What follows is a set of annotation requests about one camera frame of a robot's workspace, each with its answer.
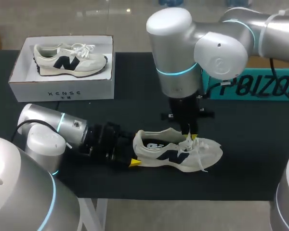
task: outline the shoelace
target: shoelace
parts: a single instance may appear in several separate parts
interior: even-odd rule
[[[196,154],[198,157],[197,160],[198,160],[198,164],[200,166],[201,171],[208,172],[204,170],[202,163],[201,163],[201,157],[199,154],[200,148],[205,148],[205,149],[209,148],[209,146],[206,143],[204,143],[203,141],[200,141],[199,138],[195,138],[194,140],[192,140],[191,133],[189,132],[188,136],[186,137],[186,140],[179,143],[179,147],[180,147],[180,150],[178,154],[180,153]]]
[[[73,51],[71,52],[71,54],[75,54],[81,58],[88,58],[89,53],[94,50],[95,45],[86,45],[86,44],[76,43],[72,47],[73,47]]]

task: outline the sneaker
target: sneaker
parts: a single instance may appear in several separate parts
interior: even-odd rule
[[[107,57],[93,53],[94,45],[60,44],[56,47],[34,46],[34,60],[41,76],[72,75],[88,77],[98,74],[107,64]]]
[[[140,130],[133,140],[133,148],[140,166],[169,165],[182,172],[205,171],[223,155],[221,145],[205,138],[191,139],[169,128],[161,132]]]

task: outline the table leg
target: table leg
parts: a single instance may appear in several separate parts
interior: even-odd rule
[[[78,200],[80,216],[86,229],[88,231],[103,231],[92,200],[90,198],[78,198]]]
[[[107,204],[108,204],[108,199],[104,199],[104,198],[97,199],[96,214],[100,220],[100,224],[102,226],[103,231],[105,231]]]

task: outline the teal sign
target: teal sign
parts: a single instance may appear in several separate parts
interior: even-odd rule
[[[289,69],[276,69],[284,90],[289,94]],[[220,80],[211,78],[205,71],[202,73],[205,91]],[[210,99],[215,100],[270,100],[288,101],[276,83],[271,69],[247,68],[237,78],[230,80],[239,85],[225,85],[213,88]]]

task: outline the black table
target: black table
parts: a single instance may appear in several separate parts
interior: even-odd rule
[[[0,51],[0,137],[8,140],[25,105],[7,84],[17,54]],[[169,107],[151,53],[117,53],[114,100],[37,104],[132,132],[178,129],[160,120]],[[219,142],[224,151],[208,173],[172,167],[120,171],[66,158],[58,178],[82,198],[272,200],[289,158],[289,103],[205,100],[201,106],[216,118],[199,120],[199,136]],[[15,143],[23,146],[24,138]]]

